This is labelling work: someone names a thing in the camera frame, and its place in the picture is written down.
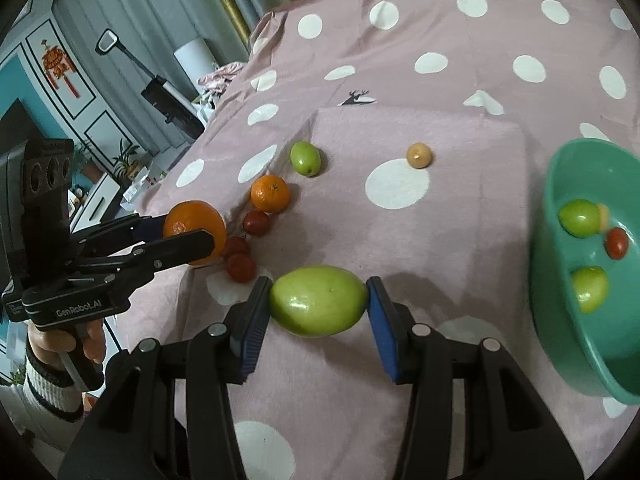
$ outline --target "bed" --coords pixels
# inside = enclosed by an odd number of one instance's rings
[[[639,153],[639,58],[616,0],[287,4],[260,21],[215,119],[142,212],[205,200],[237,234],[252,181],[278,174],[294,199],[250,242],[262,275],[312,264],[379,275],[444,335],[499,339],[590,476],[636,409],[582,396],[555,372],[527,306],[527,244],[562,144],[597,137]],[[288,162],[298,140],[326,155],[313,179]],[[420,177],[404,161],[418,141],[436,155]],[[134,294],[118,326],[130,348],[190,338],[249,290],[219,264],[168,270]],[[382,479],[409,390],[384,375],[366,320],[319,340],[271,323],[255,374],[230,398],[249,478]],[[462,410],[454,404],[454,426]],[[184,390],[177,416],[185,420]],[[452,456],[455,468],[460,446]]]

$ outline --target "deer print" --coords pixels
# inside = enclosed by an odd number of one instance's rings
[[[347,105],[370,105],[375,103],[377,99],[373,97],[367,97],[369,90],[354,90],[349,92],[349,98],[339,104],[338,106],[347,106]]]

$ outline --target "teal plastic basin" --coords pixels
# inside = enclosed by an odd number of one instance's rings
[[[574,238],[558,220],[577,198],[609,207],[611,227],[630,234],[619,261],[604,249],[604,234]],[[553,157],[543,207],[534,228],[529,295],[538,337],[562,378],[588,396],[640,404],[640,160],[611,142],[578,139]],[[578,307],[571,272],[602,267],[607,299],[590,314]]]

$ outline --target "metal bolt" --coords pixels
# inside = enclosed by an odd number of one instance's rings
[[[143,339],[138,347],[141,352],[151,352],[156,347],[156,340],[151,338]]]
[[[209,328],[207,328],[207,332],[209,332],[209,335],[212,336],[225,335],[226,326],[224,325],[224,323],[214,323],[213,325],[210,325]]]
[[[482,346],[484,346],[489,352],[497,352],[501,347],[500,342],[492,338],[482,341]]]
[[[431,333],[431,327],[424,323],[416,323],[411,327],[411,332],[418,337],[427,337]]]

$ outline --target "drawer handle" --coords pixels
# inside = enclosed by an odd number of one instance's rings
[[[102,205],[103,202],[104,202],[104,197],[100,197],[100,202],[98,202],[98,205],[95,207],[94,212],[91,213],[91,216],[89,216],[89,222],[91,222],[95,218],[95,215],[98,212],[98,209],[100,209],[100,206]]]

